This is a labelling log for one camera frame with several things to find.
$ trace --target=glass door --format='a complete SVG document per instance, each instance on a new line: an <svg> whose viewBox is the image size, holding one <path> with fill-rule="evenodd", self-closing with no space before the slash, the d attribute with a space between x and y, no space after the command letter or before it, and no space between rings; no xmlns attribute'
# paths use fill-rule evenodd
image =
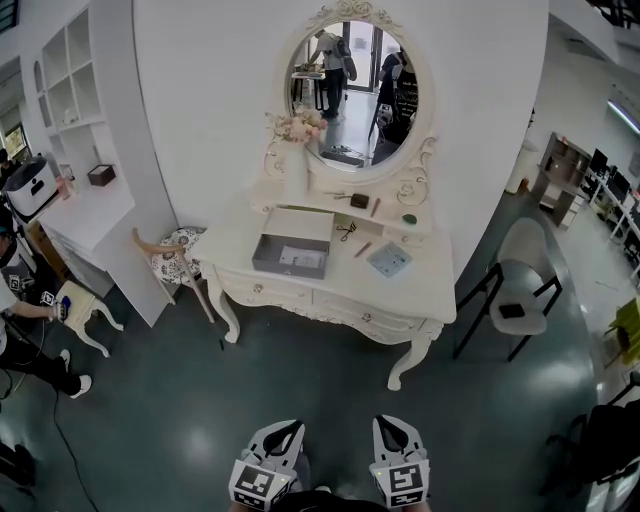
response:
<svg viewBox="0 0 640 512"><path fill-rule="evenodd" d="M344 38L349 42L351 57L358 71L358 78L349 82L349 89L373 92L376 54L376 27L364 21L345 23Z"/></svg>

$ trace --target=white chair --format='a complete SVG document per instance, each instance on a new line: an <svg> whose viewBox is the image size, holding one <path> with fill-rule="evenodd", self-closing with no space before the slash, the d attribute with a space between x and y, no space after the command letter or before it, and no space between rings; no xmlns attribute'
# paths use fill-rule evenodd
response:
<svg viewBox="0 0 640 512"><path fill-rule="evenodd" d="M527 265L542 279L542 286L531 292L522 282L505 282L502 263L506 261L516 261ZM480 325L482 317L486 314L489 315L493 326L498 331L524 336L520 344L509 354L509 361L513 361L531 336L542 334L547 329L547 314L560 296L562 286L547 254L544 230L540 224L533 219L522 218L511 226L498 250L496 263L471 293L460 301L457 310L460 311L478 292L487 291L488 284L494 277L497 277L497 281L488 293L471 328L454 351L454 359L458 358L469 342L469 338ZM543 308L538 297L552 286L555 286L555 292ZM522 315L505 318L500 310L501 306L515 306L516 308L520 306Z"/></svg>
<svg viewBox="0 0 640 512"><path fill-rule="evenodd" d="M214 323L209 305L193 277L200 274L200 262L191 257L189 253L203 232L204 230L199 228L180 228L164 238L158 245L142 241L136 228L133 229L132 235L133 241L142 251L158 283L167 294L169 302L174 306L176 304L165 283L187 285L196 292L209 322Z"/></svg>

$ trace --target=doorway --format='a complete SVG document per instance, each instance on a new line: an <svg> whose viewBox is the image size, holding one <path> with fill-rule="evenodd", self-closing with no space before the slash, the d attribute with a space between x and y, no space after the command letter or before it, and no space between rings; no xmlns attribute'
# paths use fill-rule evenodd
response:
<svg viewBox="0 0 640 512"><path fill-rule="evenodd" d="M400 51L400 43L378 27L364 21L343 23L342 37L349 43L358 78L347 89L374 92L384 59Z"/></svg>

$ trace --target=ornate carved frame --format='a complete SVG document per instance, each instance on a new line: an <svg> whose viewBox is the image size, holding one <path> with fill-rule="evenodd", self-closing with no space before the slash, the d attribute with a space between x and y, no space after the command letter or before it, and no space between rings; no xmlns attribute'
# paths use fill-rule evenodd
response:
<svg viewBox="0 0 640 512"><path fill-rule="evenodd" d="M291 112L290 80L288 77L291 73L292 58L297 54L297 49L321 28L333 23L354 20L366 21L385 30L411 56L420 94L420 102L413 129L405 143L393 156L366 172L349 173L333 168L311 151L309 151L309 169L322 179L351 186L376 183L391 177L401 170L411 171L411 174L415 174L415 171L420 169L424 174L425 186L428 190L427 160L433 152L436 140L432 131L435 92L431 70L420 51L420 47L405 34L402 26L394 22L387 11L374 7L372 2L365 0L338 0L333 7L325 5L287 40L276 66L273 87L275 109L273 112ZM282 171L282 155L279 155L278 152L277 144L271 143L265 156L265 171L276 179L278 178L277 175L281 175Z"/></svg>

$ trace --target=ceiling light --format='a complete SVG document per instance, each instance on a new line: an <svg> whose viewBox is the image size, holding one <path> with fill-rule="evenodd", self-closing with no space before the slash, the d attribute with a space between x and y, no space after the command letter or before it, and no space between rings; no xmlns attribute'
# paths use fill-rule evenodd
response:
<svg viewBox="0 0 640 512"><path fill-rule="evenodd" d="M609 101L608 103L609 107L611 107L611 110L618 114L622 118L622 120L629 125L629 128L636 132L636 135L640 135L640 128L635 125L629 115L622 109L620 109L620 107L618 107L613 101Z"/></svg>

